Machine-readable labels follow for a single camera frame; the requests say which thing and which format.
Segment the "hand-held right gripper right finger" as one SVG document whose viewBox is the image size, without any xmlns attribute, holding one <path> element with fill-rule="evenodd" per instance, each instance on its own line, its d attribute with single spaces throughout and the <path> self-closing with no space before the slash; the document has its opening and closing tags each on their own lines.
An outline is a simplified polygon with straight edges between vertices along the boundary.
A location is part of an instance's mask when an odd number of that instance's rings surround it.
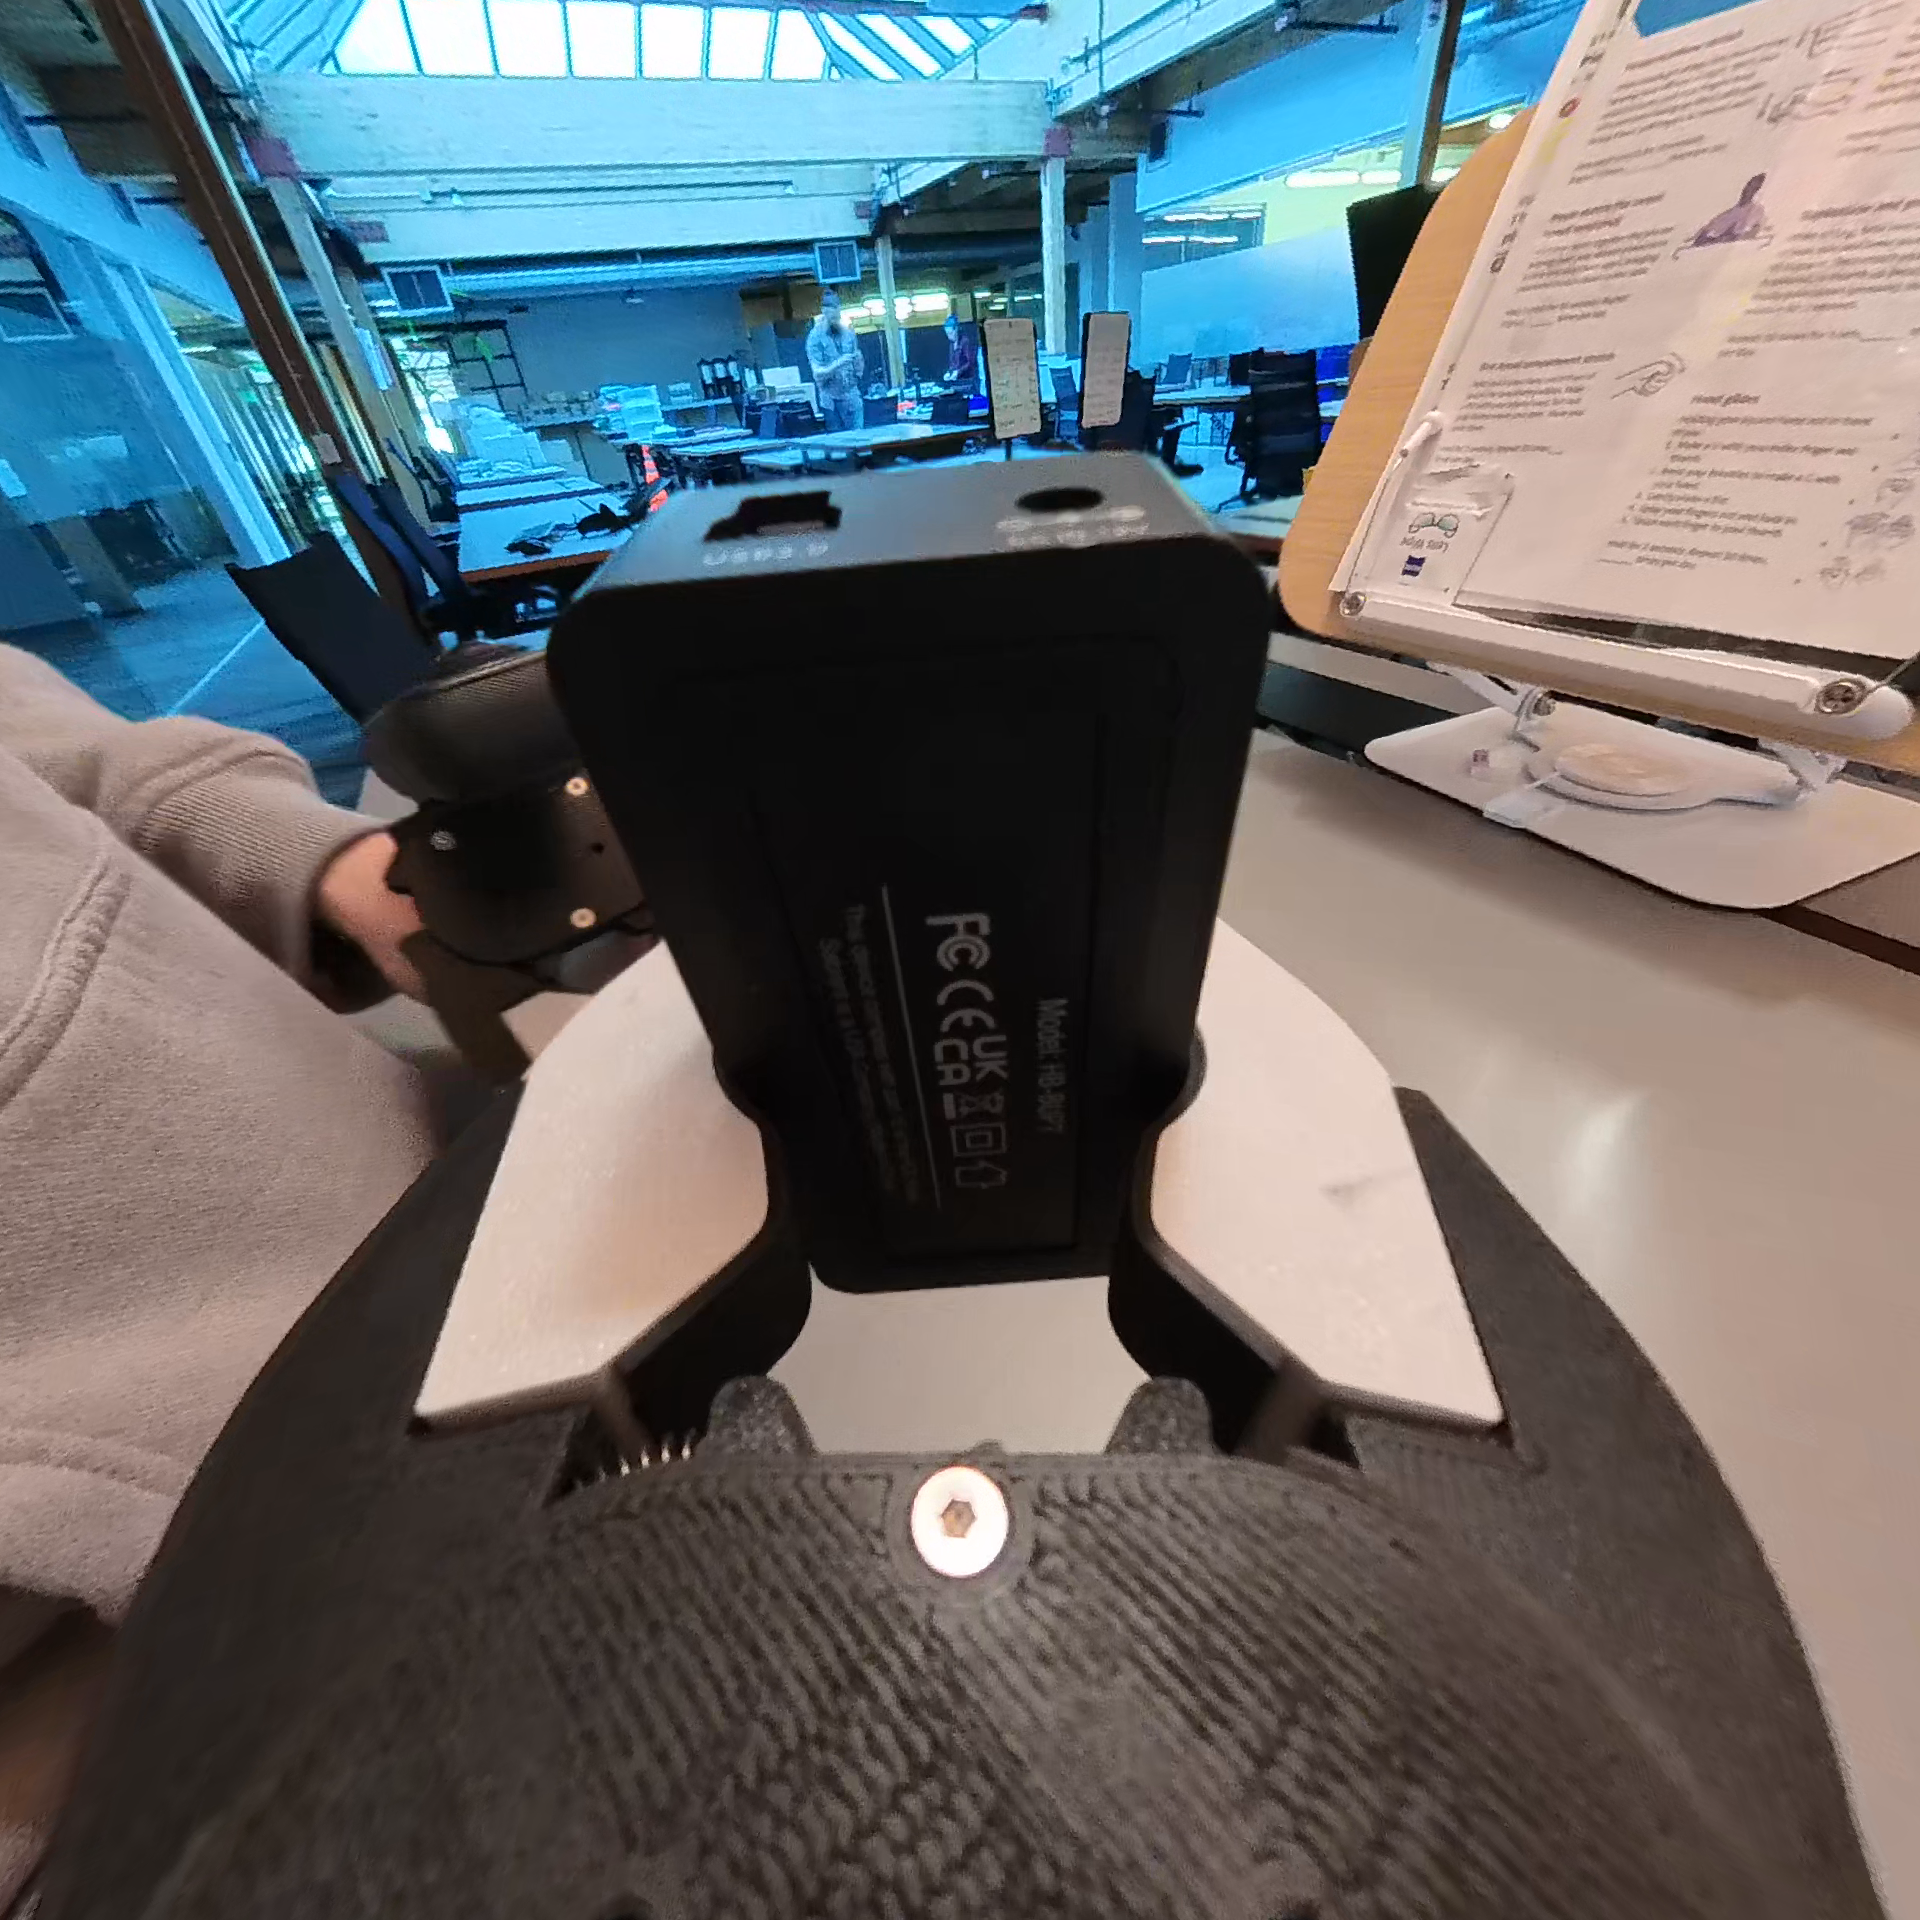
<svg viewBox="0 0 1920 1920">
<path fill-rule="evenodd" d="M 1504 1405 L 1399 1091 L 1219 918 L 1188 1077 L 1142 1144 L 1108 1311 L 1219 1450 L 1344 1450 L 1352 1422 L 1473 1443 Z"/>
</svg>

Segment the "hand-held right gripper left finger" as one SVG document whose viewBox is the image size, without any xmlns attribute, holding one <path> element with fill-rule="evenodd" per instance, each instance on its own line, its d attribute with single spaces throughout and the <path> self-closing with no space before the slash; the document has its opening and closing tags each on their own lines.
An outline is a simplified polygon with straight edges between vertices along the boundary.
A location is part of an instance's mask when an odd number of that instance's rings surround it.
<svg viewBox="0 0 1920 1920">
<path fill-rule="evenodd" d="M 588 1407 L 612 1434 L 698 1434 L 807 1311 L 785 1174 L 656 947 L 524 1077 L 416 1420 L 452 1430 Z"/>
</svg>

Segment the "black usb hub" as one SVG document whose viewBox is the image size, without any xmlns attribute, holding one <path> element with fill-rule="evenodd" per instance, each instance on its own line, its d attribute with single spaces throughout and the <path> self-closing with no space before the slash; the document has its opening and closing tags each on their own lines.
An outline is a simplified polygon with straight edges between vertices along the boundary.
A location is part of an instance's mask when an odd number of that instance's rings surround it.
<svg viewBox="0 0 1920 1920">
<path fill-rule="evenodd" d="M 571 599 L 551 685 L 822 1279 L 1111 1269 L 1270 623 L 1134 452 L 689 492 Z"/>
</svg>

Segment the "person's left forearm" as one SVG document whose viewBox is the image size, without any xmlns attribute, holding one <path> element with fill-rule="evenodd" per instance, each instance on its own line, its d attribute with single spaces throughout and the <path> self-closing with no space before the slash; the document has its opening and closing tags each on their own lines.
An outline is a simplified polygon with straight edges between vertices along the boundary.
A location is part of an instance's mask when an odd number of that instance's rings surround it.
<svg viewBox="0 0 1920 1920">
<path fill-rule="evenodd" d="M 123 717 L 14 645 L 2 650 L 2 746 L 282 971 L 346 992 L 320 882 L 377 826 L 328 802 L 297 752 L 198 715 Z"/>
</svg>

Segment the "person's left hand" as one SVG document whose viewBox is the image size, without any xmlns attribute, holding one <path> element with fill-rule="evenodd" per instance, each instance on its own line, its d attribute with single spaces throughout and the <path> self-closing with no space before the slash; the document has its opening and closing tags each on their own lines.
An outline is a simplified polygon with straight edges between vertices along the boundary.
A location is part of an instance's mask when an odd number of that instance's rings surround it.
<svg viewBox="0 0 1920 1920">
<path fill-rule="evenodd" d="M 399 853 L 394 832 L 366 832 L 324 866 L 315 884 L 315 971 L 351 1011 L 391 997 L 426 1004 L 414 955 L 426 920 L 416 899 L 394 884 Z"/>
</svg>

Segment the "black office chair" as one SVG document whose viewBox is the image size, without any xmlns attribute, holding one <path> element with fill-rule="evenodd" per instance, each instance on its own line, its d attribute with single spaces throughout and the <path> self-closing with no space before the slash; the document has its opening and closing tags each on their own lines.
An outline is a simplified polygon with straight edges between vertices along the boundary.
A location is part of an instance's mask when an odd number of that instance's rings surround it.
<svg viewBox="0 0 1920 1920">
<path fill-rule="evenodd" d="M 1230 464 L 1244 502 L 1298 495 L 1316 464 L 1322 399 L 1316 352 L 1256 349 L 1230 358 L 1230 384 L 1244 387 L 1233 412 Z"/>
<path fill-rule="evenodd" d="M 448 551 L 414 517 L 394 480 L 371 482 L 356 470 L 337 468 L 328 476 L 328 492 L 347 530 L 371 540 L 382 552 L 420 635 L 466 645 L 526 632 L 518 604 L 471 588 Z"/>
<path fill-rule="evenodd" d="M 332 532 L 294 556 L 224 571 L 279 646 L 295 659 L 351 719 L 427 684 L 436 652 L 391 608 Z"/>
</svg>

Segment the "long work desk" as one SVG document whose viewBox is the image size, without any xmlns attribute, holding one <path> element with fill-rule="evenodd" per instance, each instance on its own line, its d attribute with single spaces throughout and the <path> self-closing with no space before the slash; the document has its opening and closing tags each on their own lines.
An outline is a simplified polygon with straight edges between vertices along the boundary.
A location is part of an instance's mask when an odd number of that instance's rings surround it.
<svg viewBox="0 0 1920 1920">
<path fill-rule="evenodd" d="M 561 495 L 463 517 L 455 563 L 471 588 L 571 580 L 603 567 L 642 526 L 612 494 Z"/>
</svg>

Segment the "wooden document stand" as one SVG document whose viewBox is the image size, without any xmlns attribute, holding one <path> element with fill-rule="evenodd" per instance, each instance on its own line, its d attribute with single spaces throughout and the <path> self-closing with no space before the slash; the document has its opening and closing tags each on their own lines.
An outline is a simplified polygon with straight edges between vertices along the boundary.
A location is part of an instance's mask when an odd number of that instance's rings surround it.
<svg viewBox="0 0 1920 1920">
<path fill-rule="evenodd" d="M 1375 741 L 1367 758 L 1491 823 L 1730 910 L 1771 912 L 1899 868 L 1918 850 L 1915 795 L 1848 771 L 1915 780 L 1915 654 L 1873 663 L 1348 584 L 1535 111 L 1426 219 L 1286 536 L 1283 608 L 1316 638 L 1409 656 L 1480 698 L 1476 710 Z"/>
</svg>

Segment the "printed instruction sheet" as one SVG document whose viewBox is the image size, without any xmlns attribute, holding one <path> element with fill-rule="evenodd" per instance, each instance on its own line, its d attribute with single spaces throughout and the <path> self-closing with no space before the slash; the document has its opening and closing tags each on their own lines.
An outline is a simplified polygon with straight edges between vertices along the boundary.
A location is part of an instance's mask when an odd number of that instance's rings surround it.
<svg viewBox="0 0 1920 1920">
<path fill-rule="evenodd" d="M 1348 584 L 1915 654 L 1914 3 L 1586 5 Z"/>
</svg>

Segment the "black computer monitor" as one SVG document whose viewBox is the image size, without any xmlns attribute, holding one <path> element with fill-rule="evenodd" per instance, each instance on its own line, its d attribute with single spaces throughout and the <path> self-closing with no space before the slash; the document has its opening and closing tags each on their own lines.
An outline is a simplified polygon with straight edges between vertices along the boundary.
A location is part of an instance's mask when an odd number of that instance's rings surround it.
<svg viewBox="0 0 1920 1920">
<path fill-rule="evenodd" d="M 1346 205 L 1359 343 L 1377 336 L 1442 190 L 1440 182 L 1409 182 Z"/>
</svg>

